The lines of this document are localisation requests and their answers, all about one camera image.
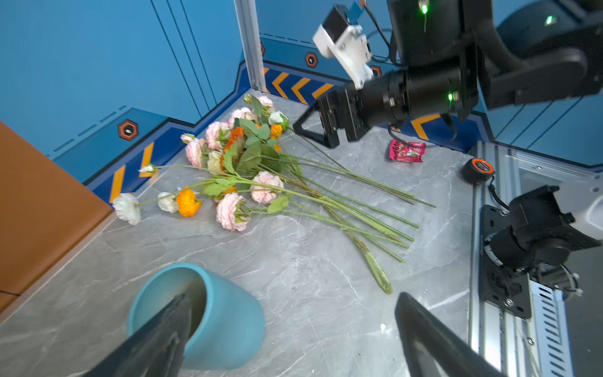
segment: blue wall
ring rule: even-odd
[[[529,2],[531,1],[494,0],[495,24],[500,24]],[[307,67],[304,61],[308,51],[316,51],[312,36],[335,3],[350,6],[352,0],[256,0],[260,36],[266,48],[264,60],[348,78],[335,59],[325,59],[317,53],[318,65],[313,69]],[[387,0],[371,1],[370,7],[380,26],[391,28]],[[375,30],[365,13],[360,17],[359,24],[365,34]],[[374,55],[387,55],[387,48],[377,34],[370,41]],[[389,64],[372,62],[371,65],[380,66],[383,73],[394,69]],[[574,98],[553,103],[506,106],[489,111],[480,103],[476,110],[487,112],[492,134],[498,142],[583,165],[602,164],[603,154],[599,152],[595,141],[603,140],[603,121],[597,116],[598,109],[603,106],[603,95],[578,101],[579,98]]]
[[[0,51],[0,121],[79,178],[80,144],[103,140],[94,166],[130,146],[116,119],[132,110],[145,131],[198,123],[234,90],[242,48],[233,1],[4,0]]]

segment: pink candy wrapper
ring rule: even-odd
[[[421,156],[425,154],[425,143],[407,142],[406,144],[393,140],[390,145],[390,159],[402,162],[423,162]]]

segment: yellow arrow marking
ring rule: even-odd
[[[312,97],[318,98],[318,97],[322,96],[322,94],[324,94],[327,90],[331,89],[332,87],[333,87],[332,84],[322,85],[321,87],[316,89],[316,91],[314,93],[312,93]]]
[[[264,68],[264,77],[266,77],[266,72],[270,71],[270,68]],[[266,93],[270,94],[270,90],[266,88]]]
[[[152,142],[145,148],[145,151],[142,154],[142,163],[140,164],[141,169],[151,163],[151,156],[153,155],[154,146],[155,142]],[[152,177],[153,175],[155,175],[155,173],[140,172],[139,174],[140,177]]]
[[[423,123],[427,123],[434,119],[438,119],[439,117],[440,117],[440,114],[435,114],[435,115],[423,116],[421,118],[417,118],[417,119],[411,121],[411,124],[414,127],[415,132],[417,133],[417,135],[419,136],[420,139],[429,140],[429,138],[427,137],[427,134],[423,130]]]
[[[113,203],[113,200],[115,200],[115,198],[119,197],[121,194],[121,186],[124,184],[124,173],[125,165],[113,173],[113,183],[111,184],[111,197],[109,198],[109,203]]]
[[[298,81],[297,84],[293,85],[293,87],[291,88],[291,90],[293,90],[293,92],[295,93],[297,98],[299,98],[300,102],[303,103],[304,105],[307,105],[308,103],[302,97],[302,94],[300,93],[300,89],[303,88],[303,86],[305,84],[308,84],[309,82],[310,82],[310,79],[304,77],[300,81]]]
[[[287,97],[287,94],[285,94],[285,92],[283,91],[283,89],[280,88],[280,84],[283,82],[284,79],[287,78],[289,74],[286,73],[281,73],[277,78],[274,79],[274,81],[272,82],[272,85],[274,85],[274,87],[276,88],[276,90],[279,91],[279,94],[281,97],[286,98],[287,100],[289,99],[289,97]]]

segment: table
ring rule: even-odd
[[[306,108],[270,97],[292,121]],[[221,119],[243,105],[238,100]],[[320,120],[315,114],[308,122],[316,127]],[[292,154],[326,161],[292,132],[282,140]],[[304,172],[421,225],[415,229],[377,216],[416,239],[408,250],[392,247],[404,258],[402,264],[368,245],[393,294],[379,288],[342,230],[317,220],[258,217],[239,233],[220,227],[211,200],[192,219],[145,206],[140,224],[114,221],[0,326],[0,375],[82,375],[126,339],[127,314],[142,285],[176,262],[198,264],[245,288],[260,301],[267,321],[262,349],[243,368],[182,370],[181,376],[406,376],[394,319],[402,291],[467,340],[473,188],[458,171],[470,156],[434,147],[423,163],[392,162],[386,158],[390,142],[385,129],[374,128],[360,142],[342,140],[328,153],[355,173],[413,192],[437,208],[413,206],[312,168]],[[175,161],[186,159],[180,153]],[[142,188],[140,200],[202,175],[187,168],[164,169],[153,185]]]

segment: metal post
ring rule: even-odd
[[[255,0],[235,0],[236,17],[243,42],[243,53],[247,64],[247,74],[252,89],[266,92],[264,62],[260,46],[260,32],[257,25]]]

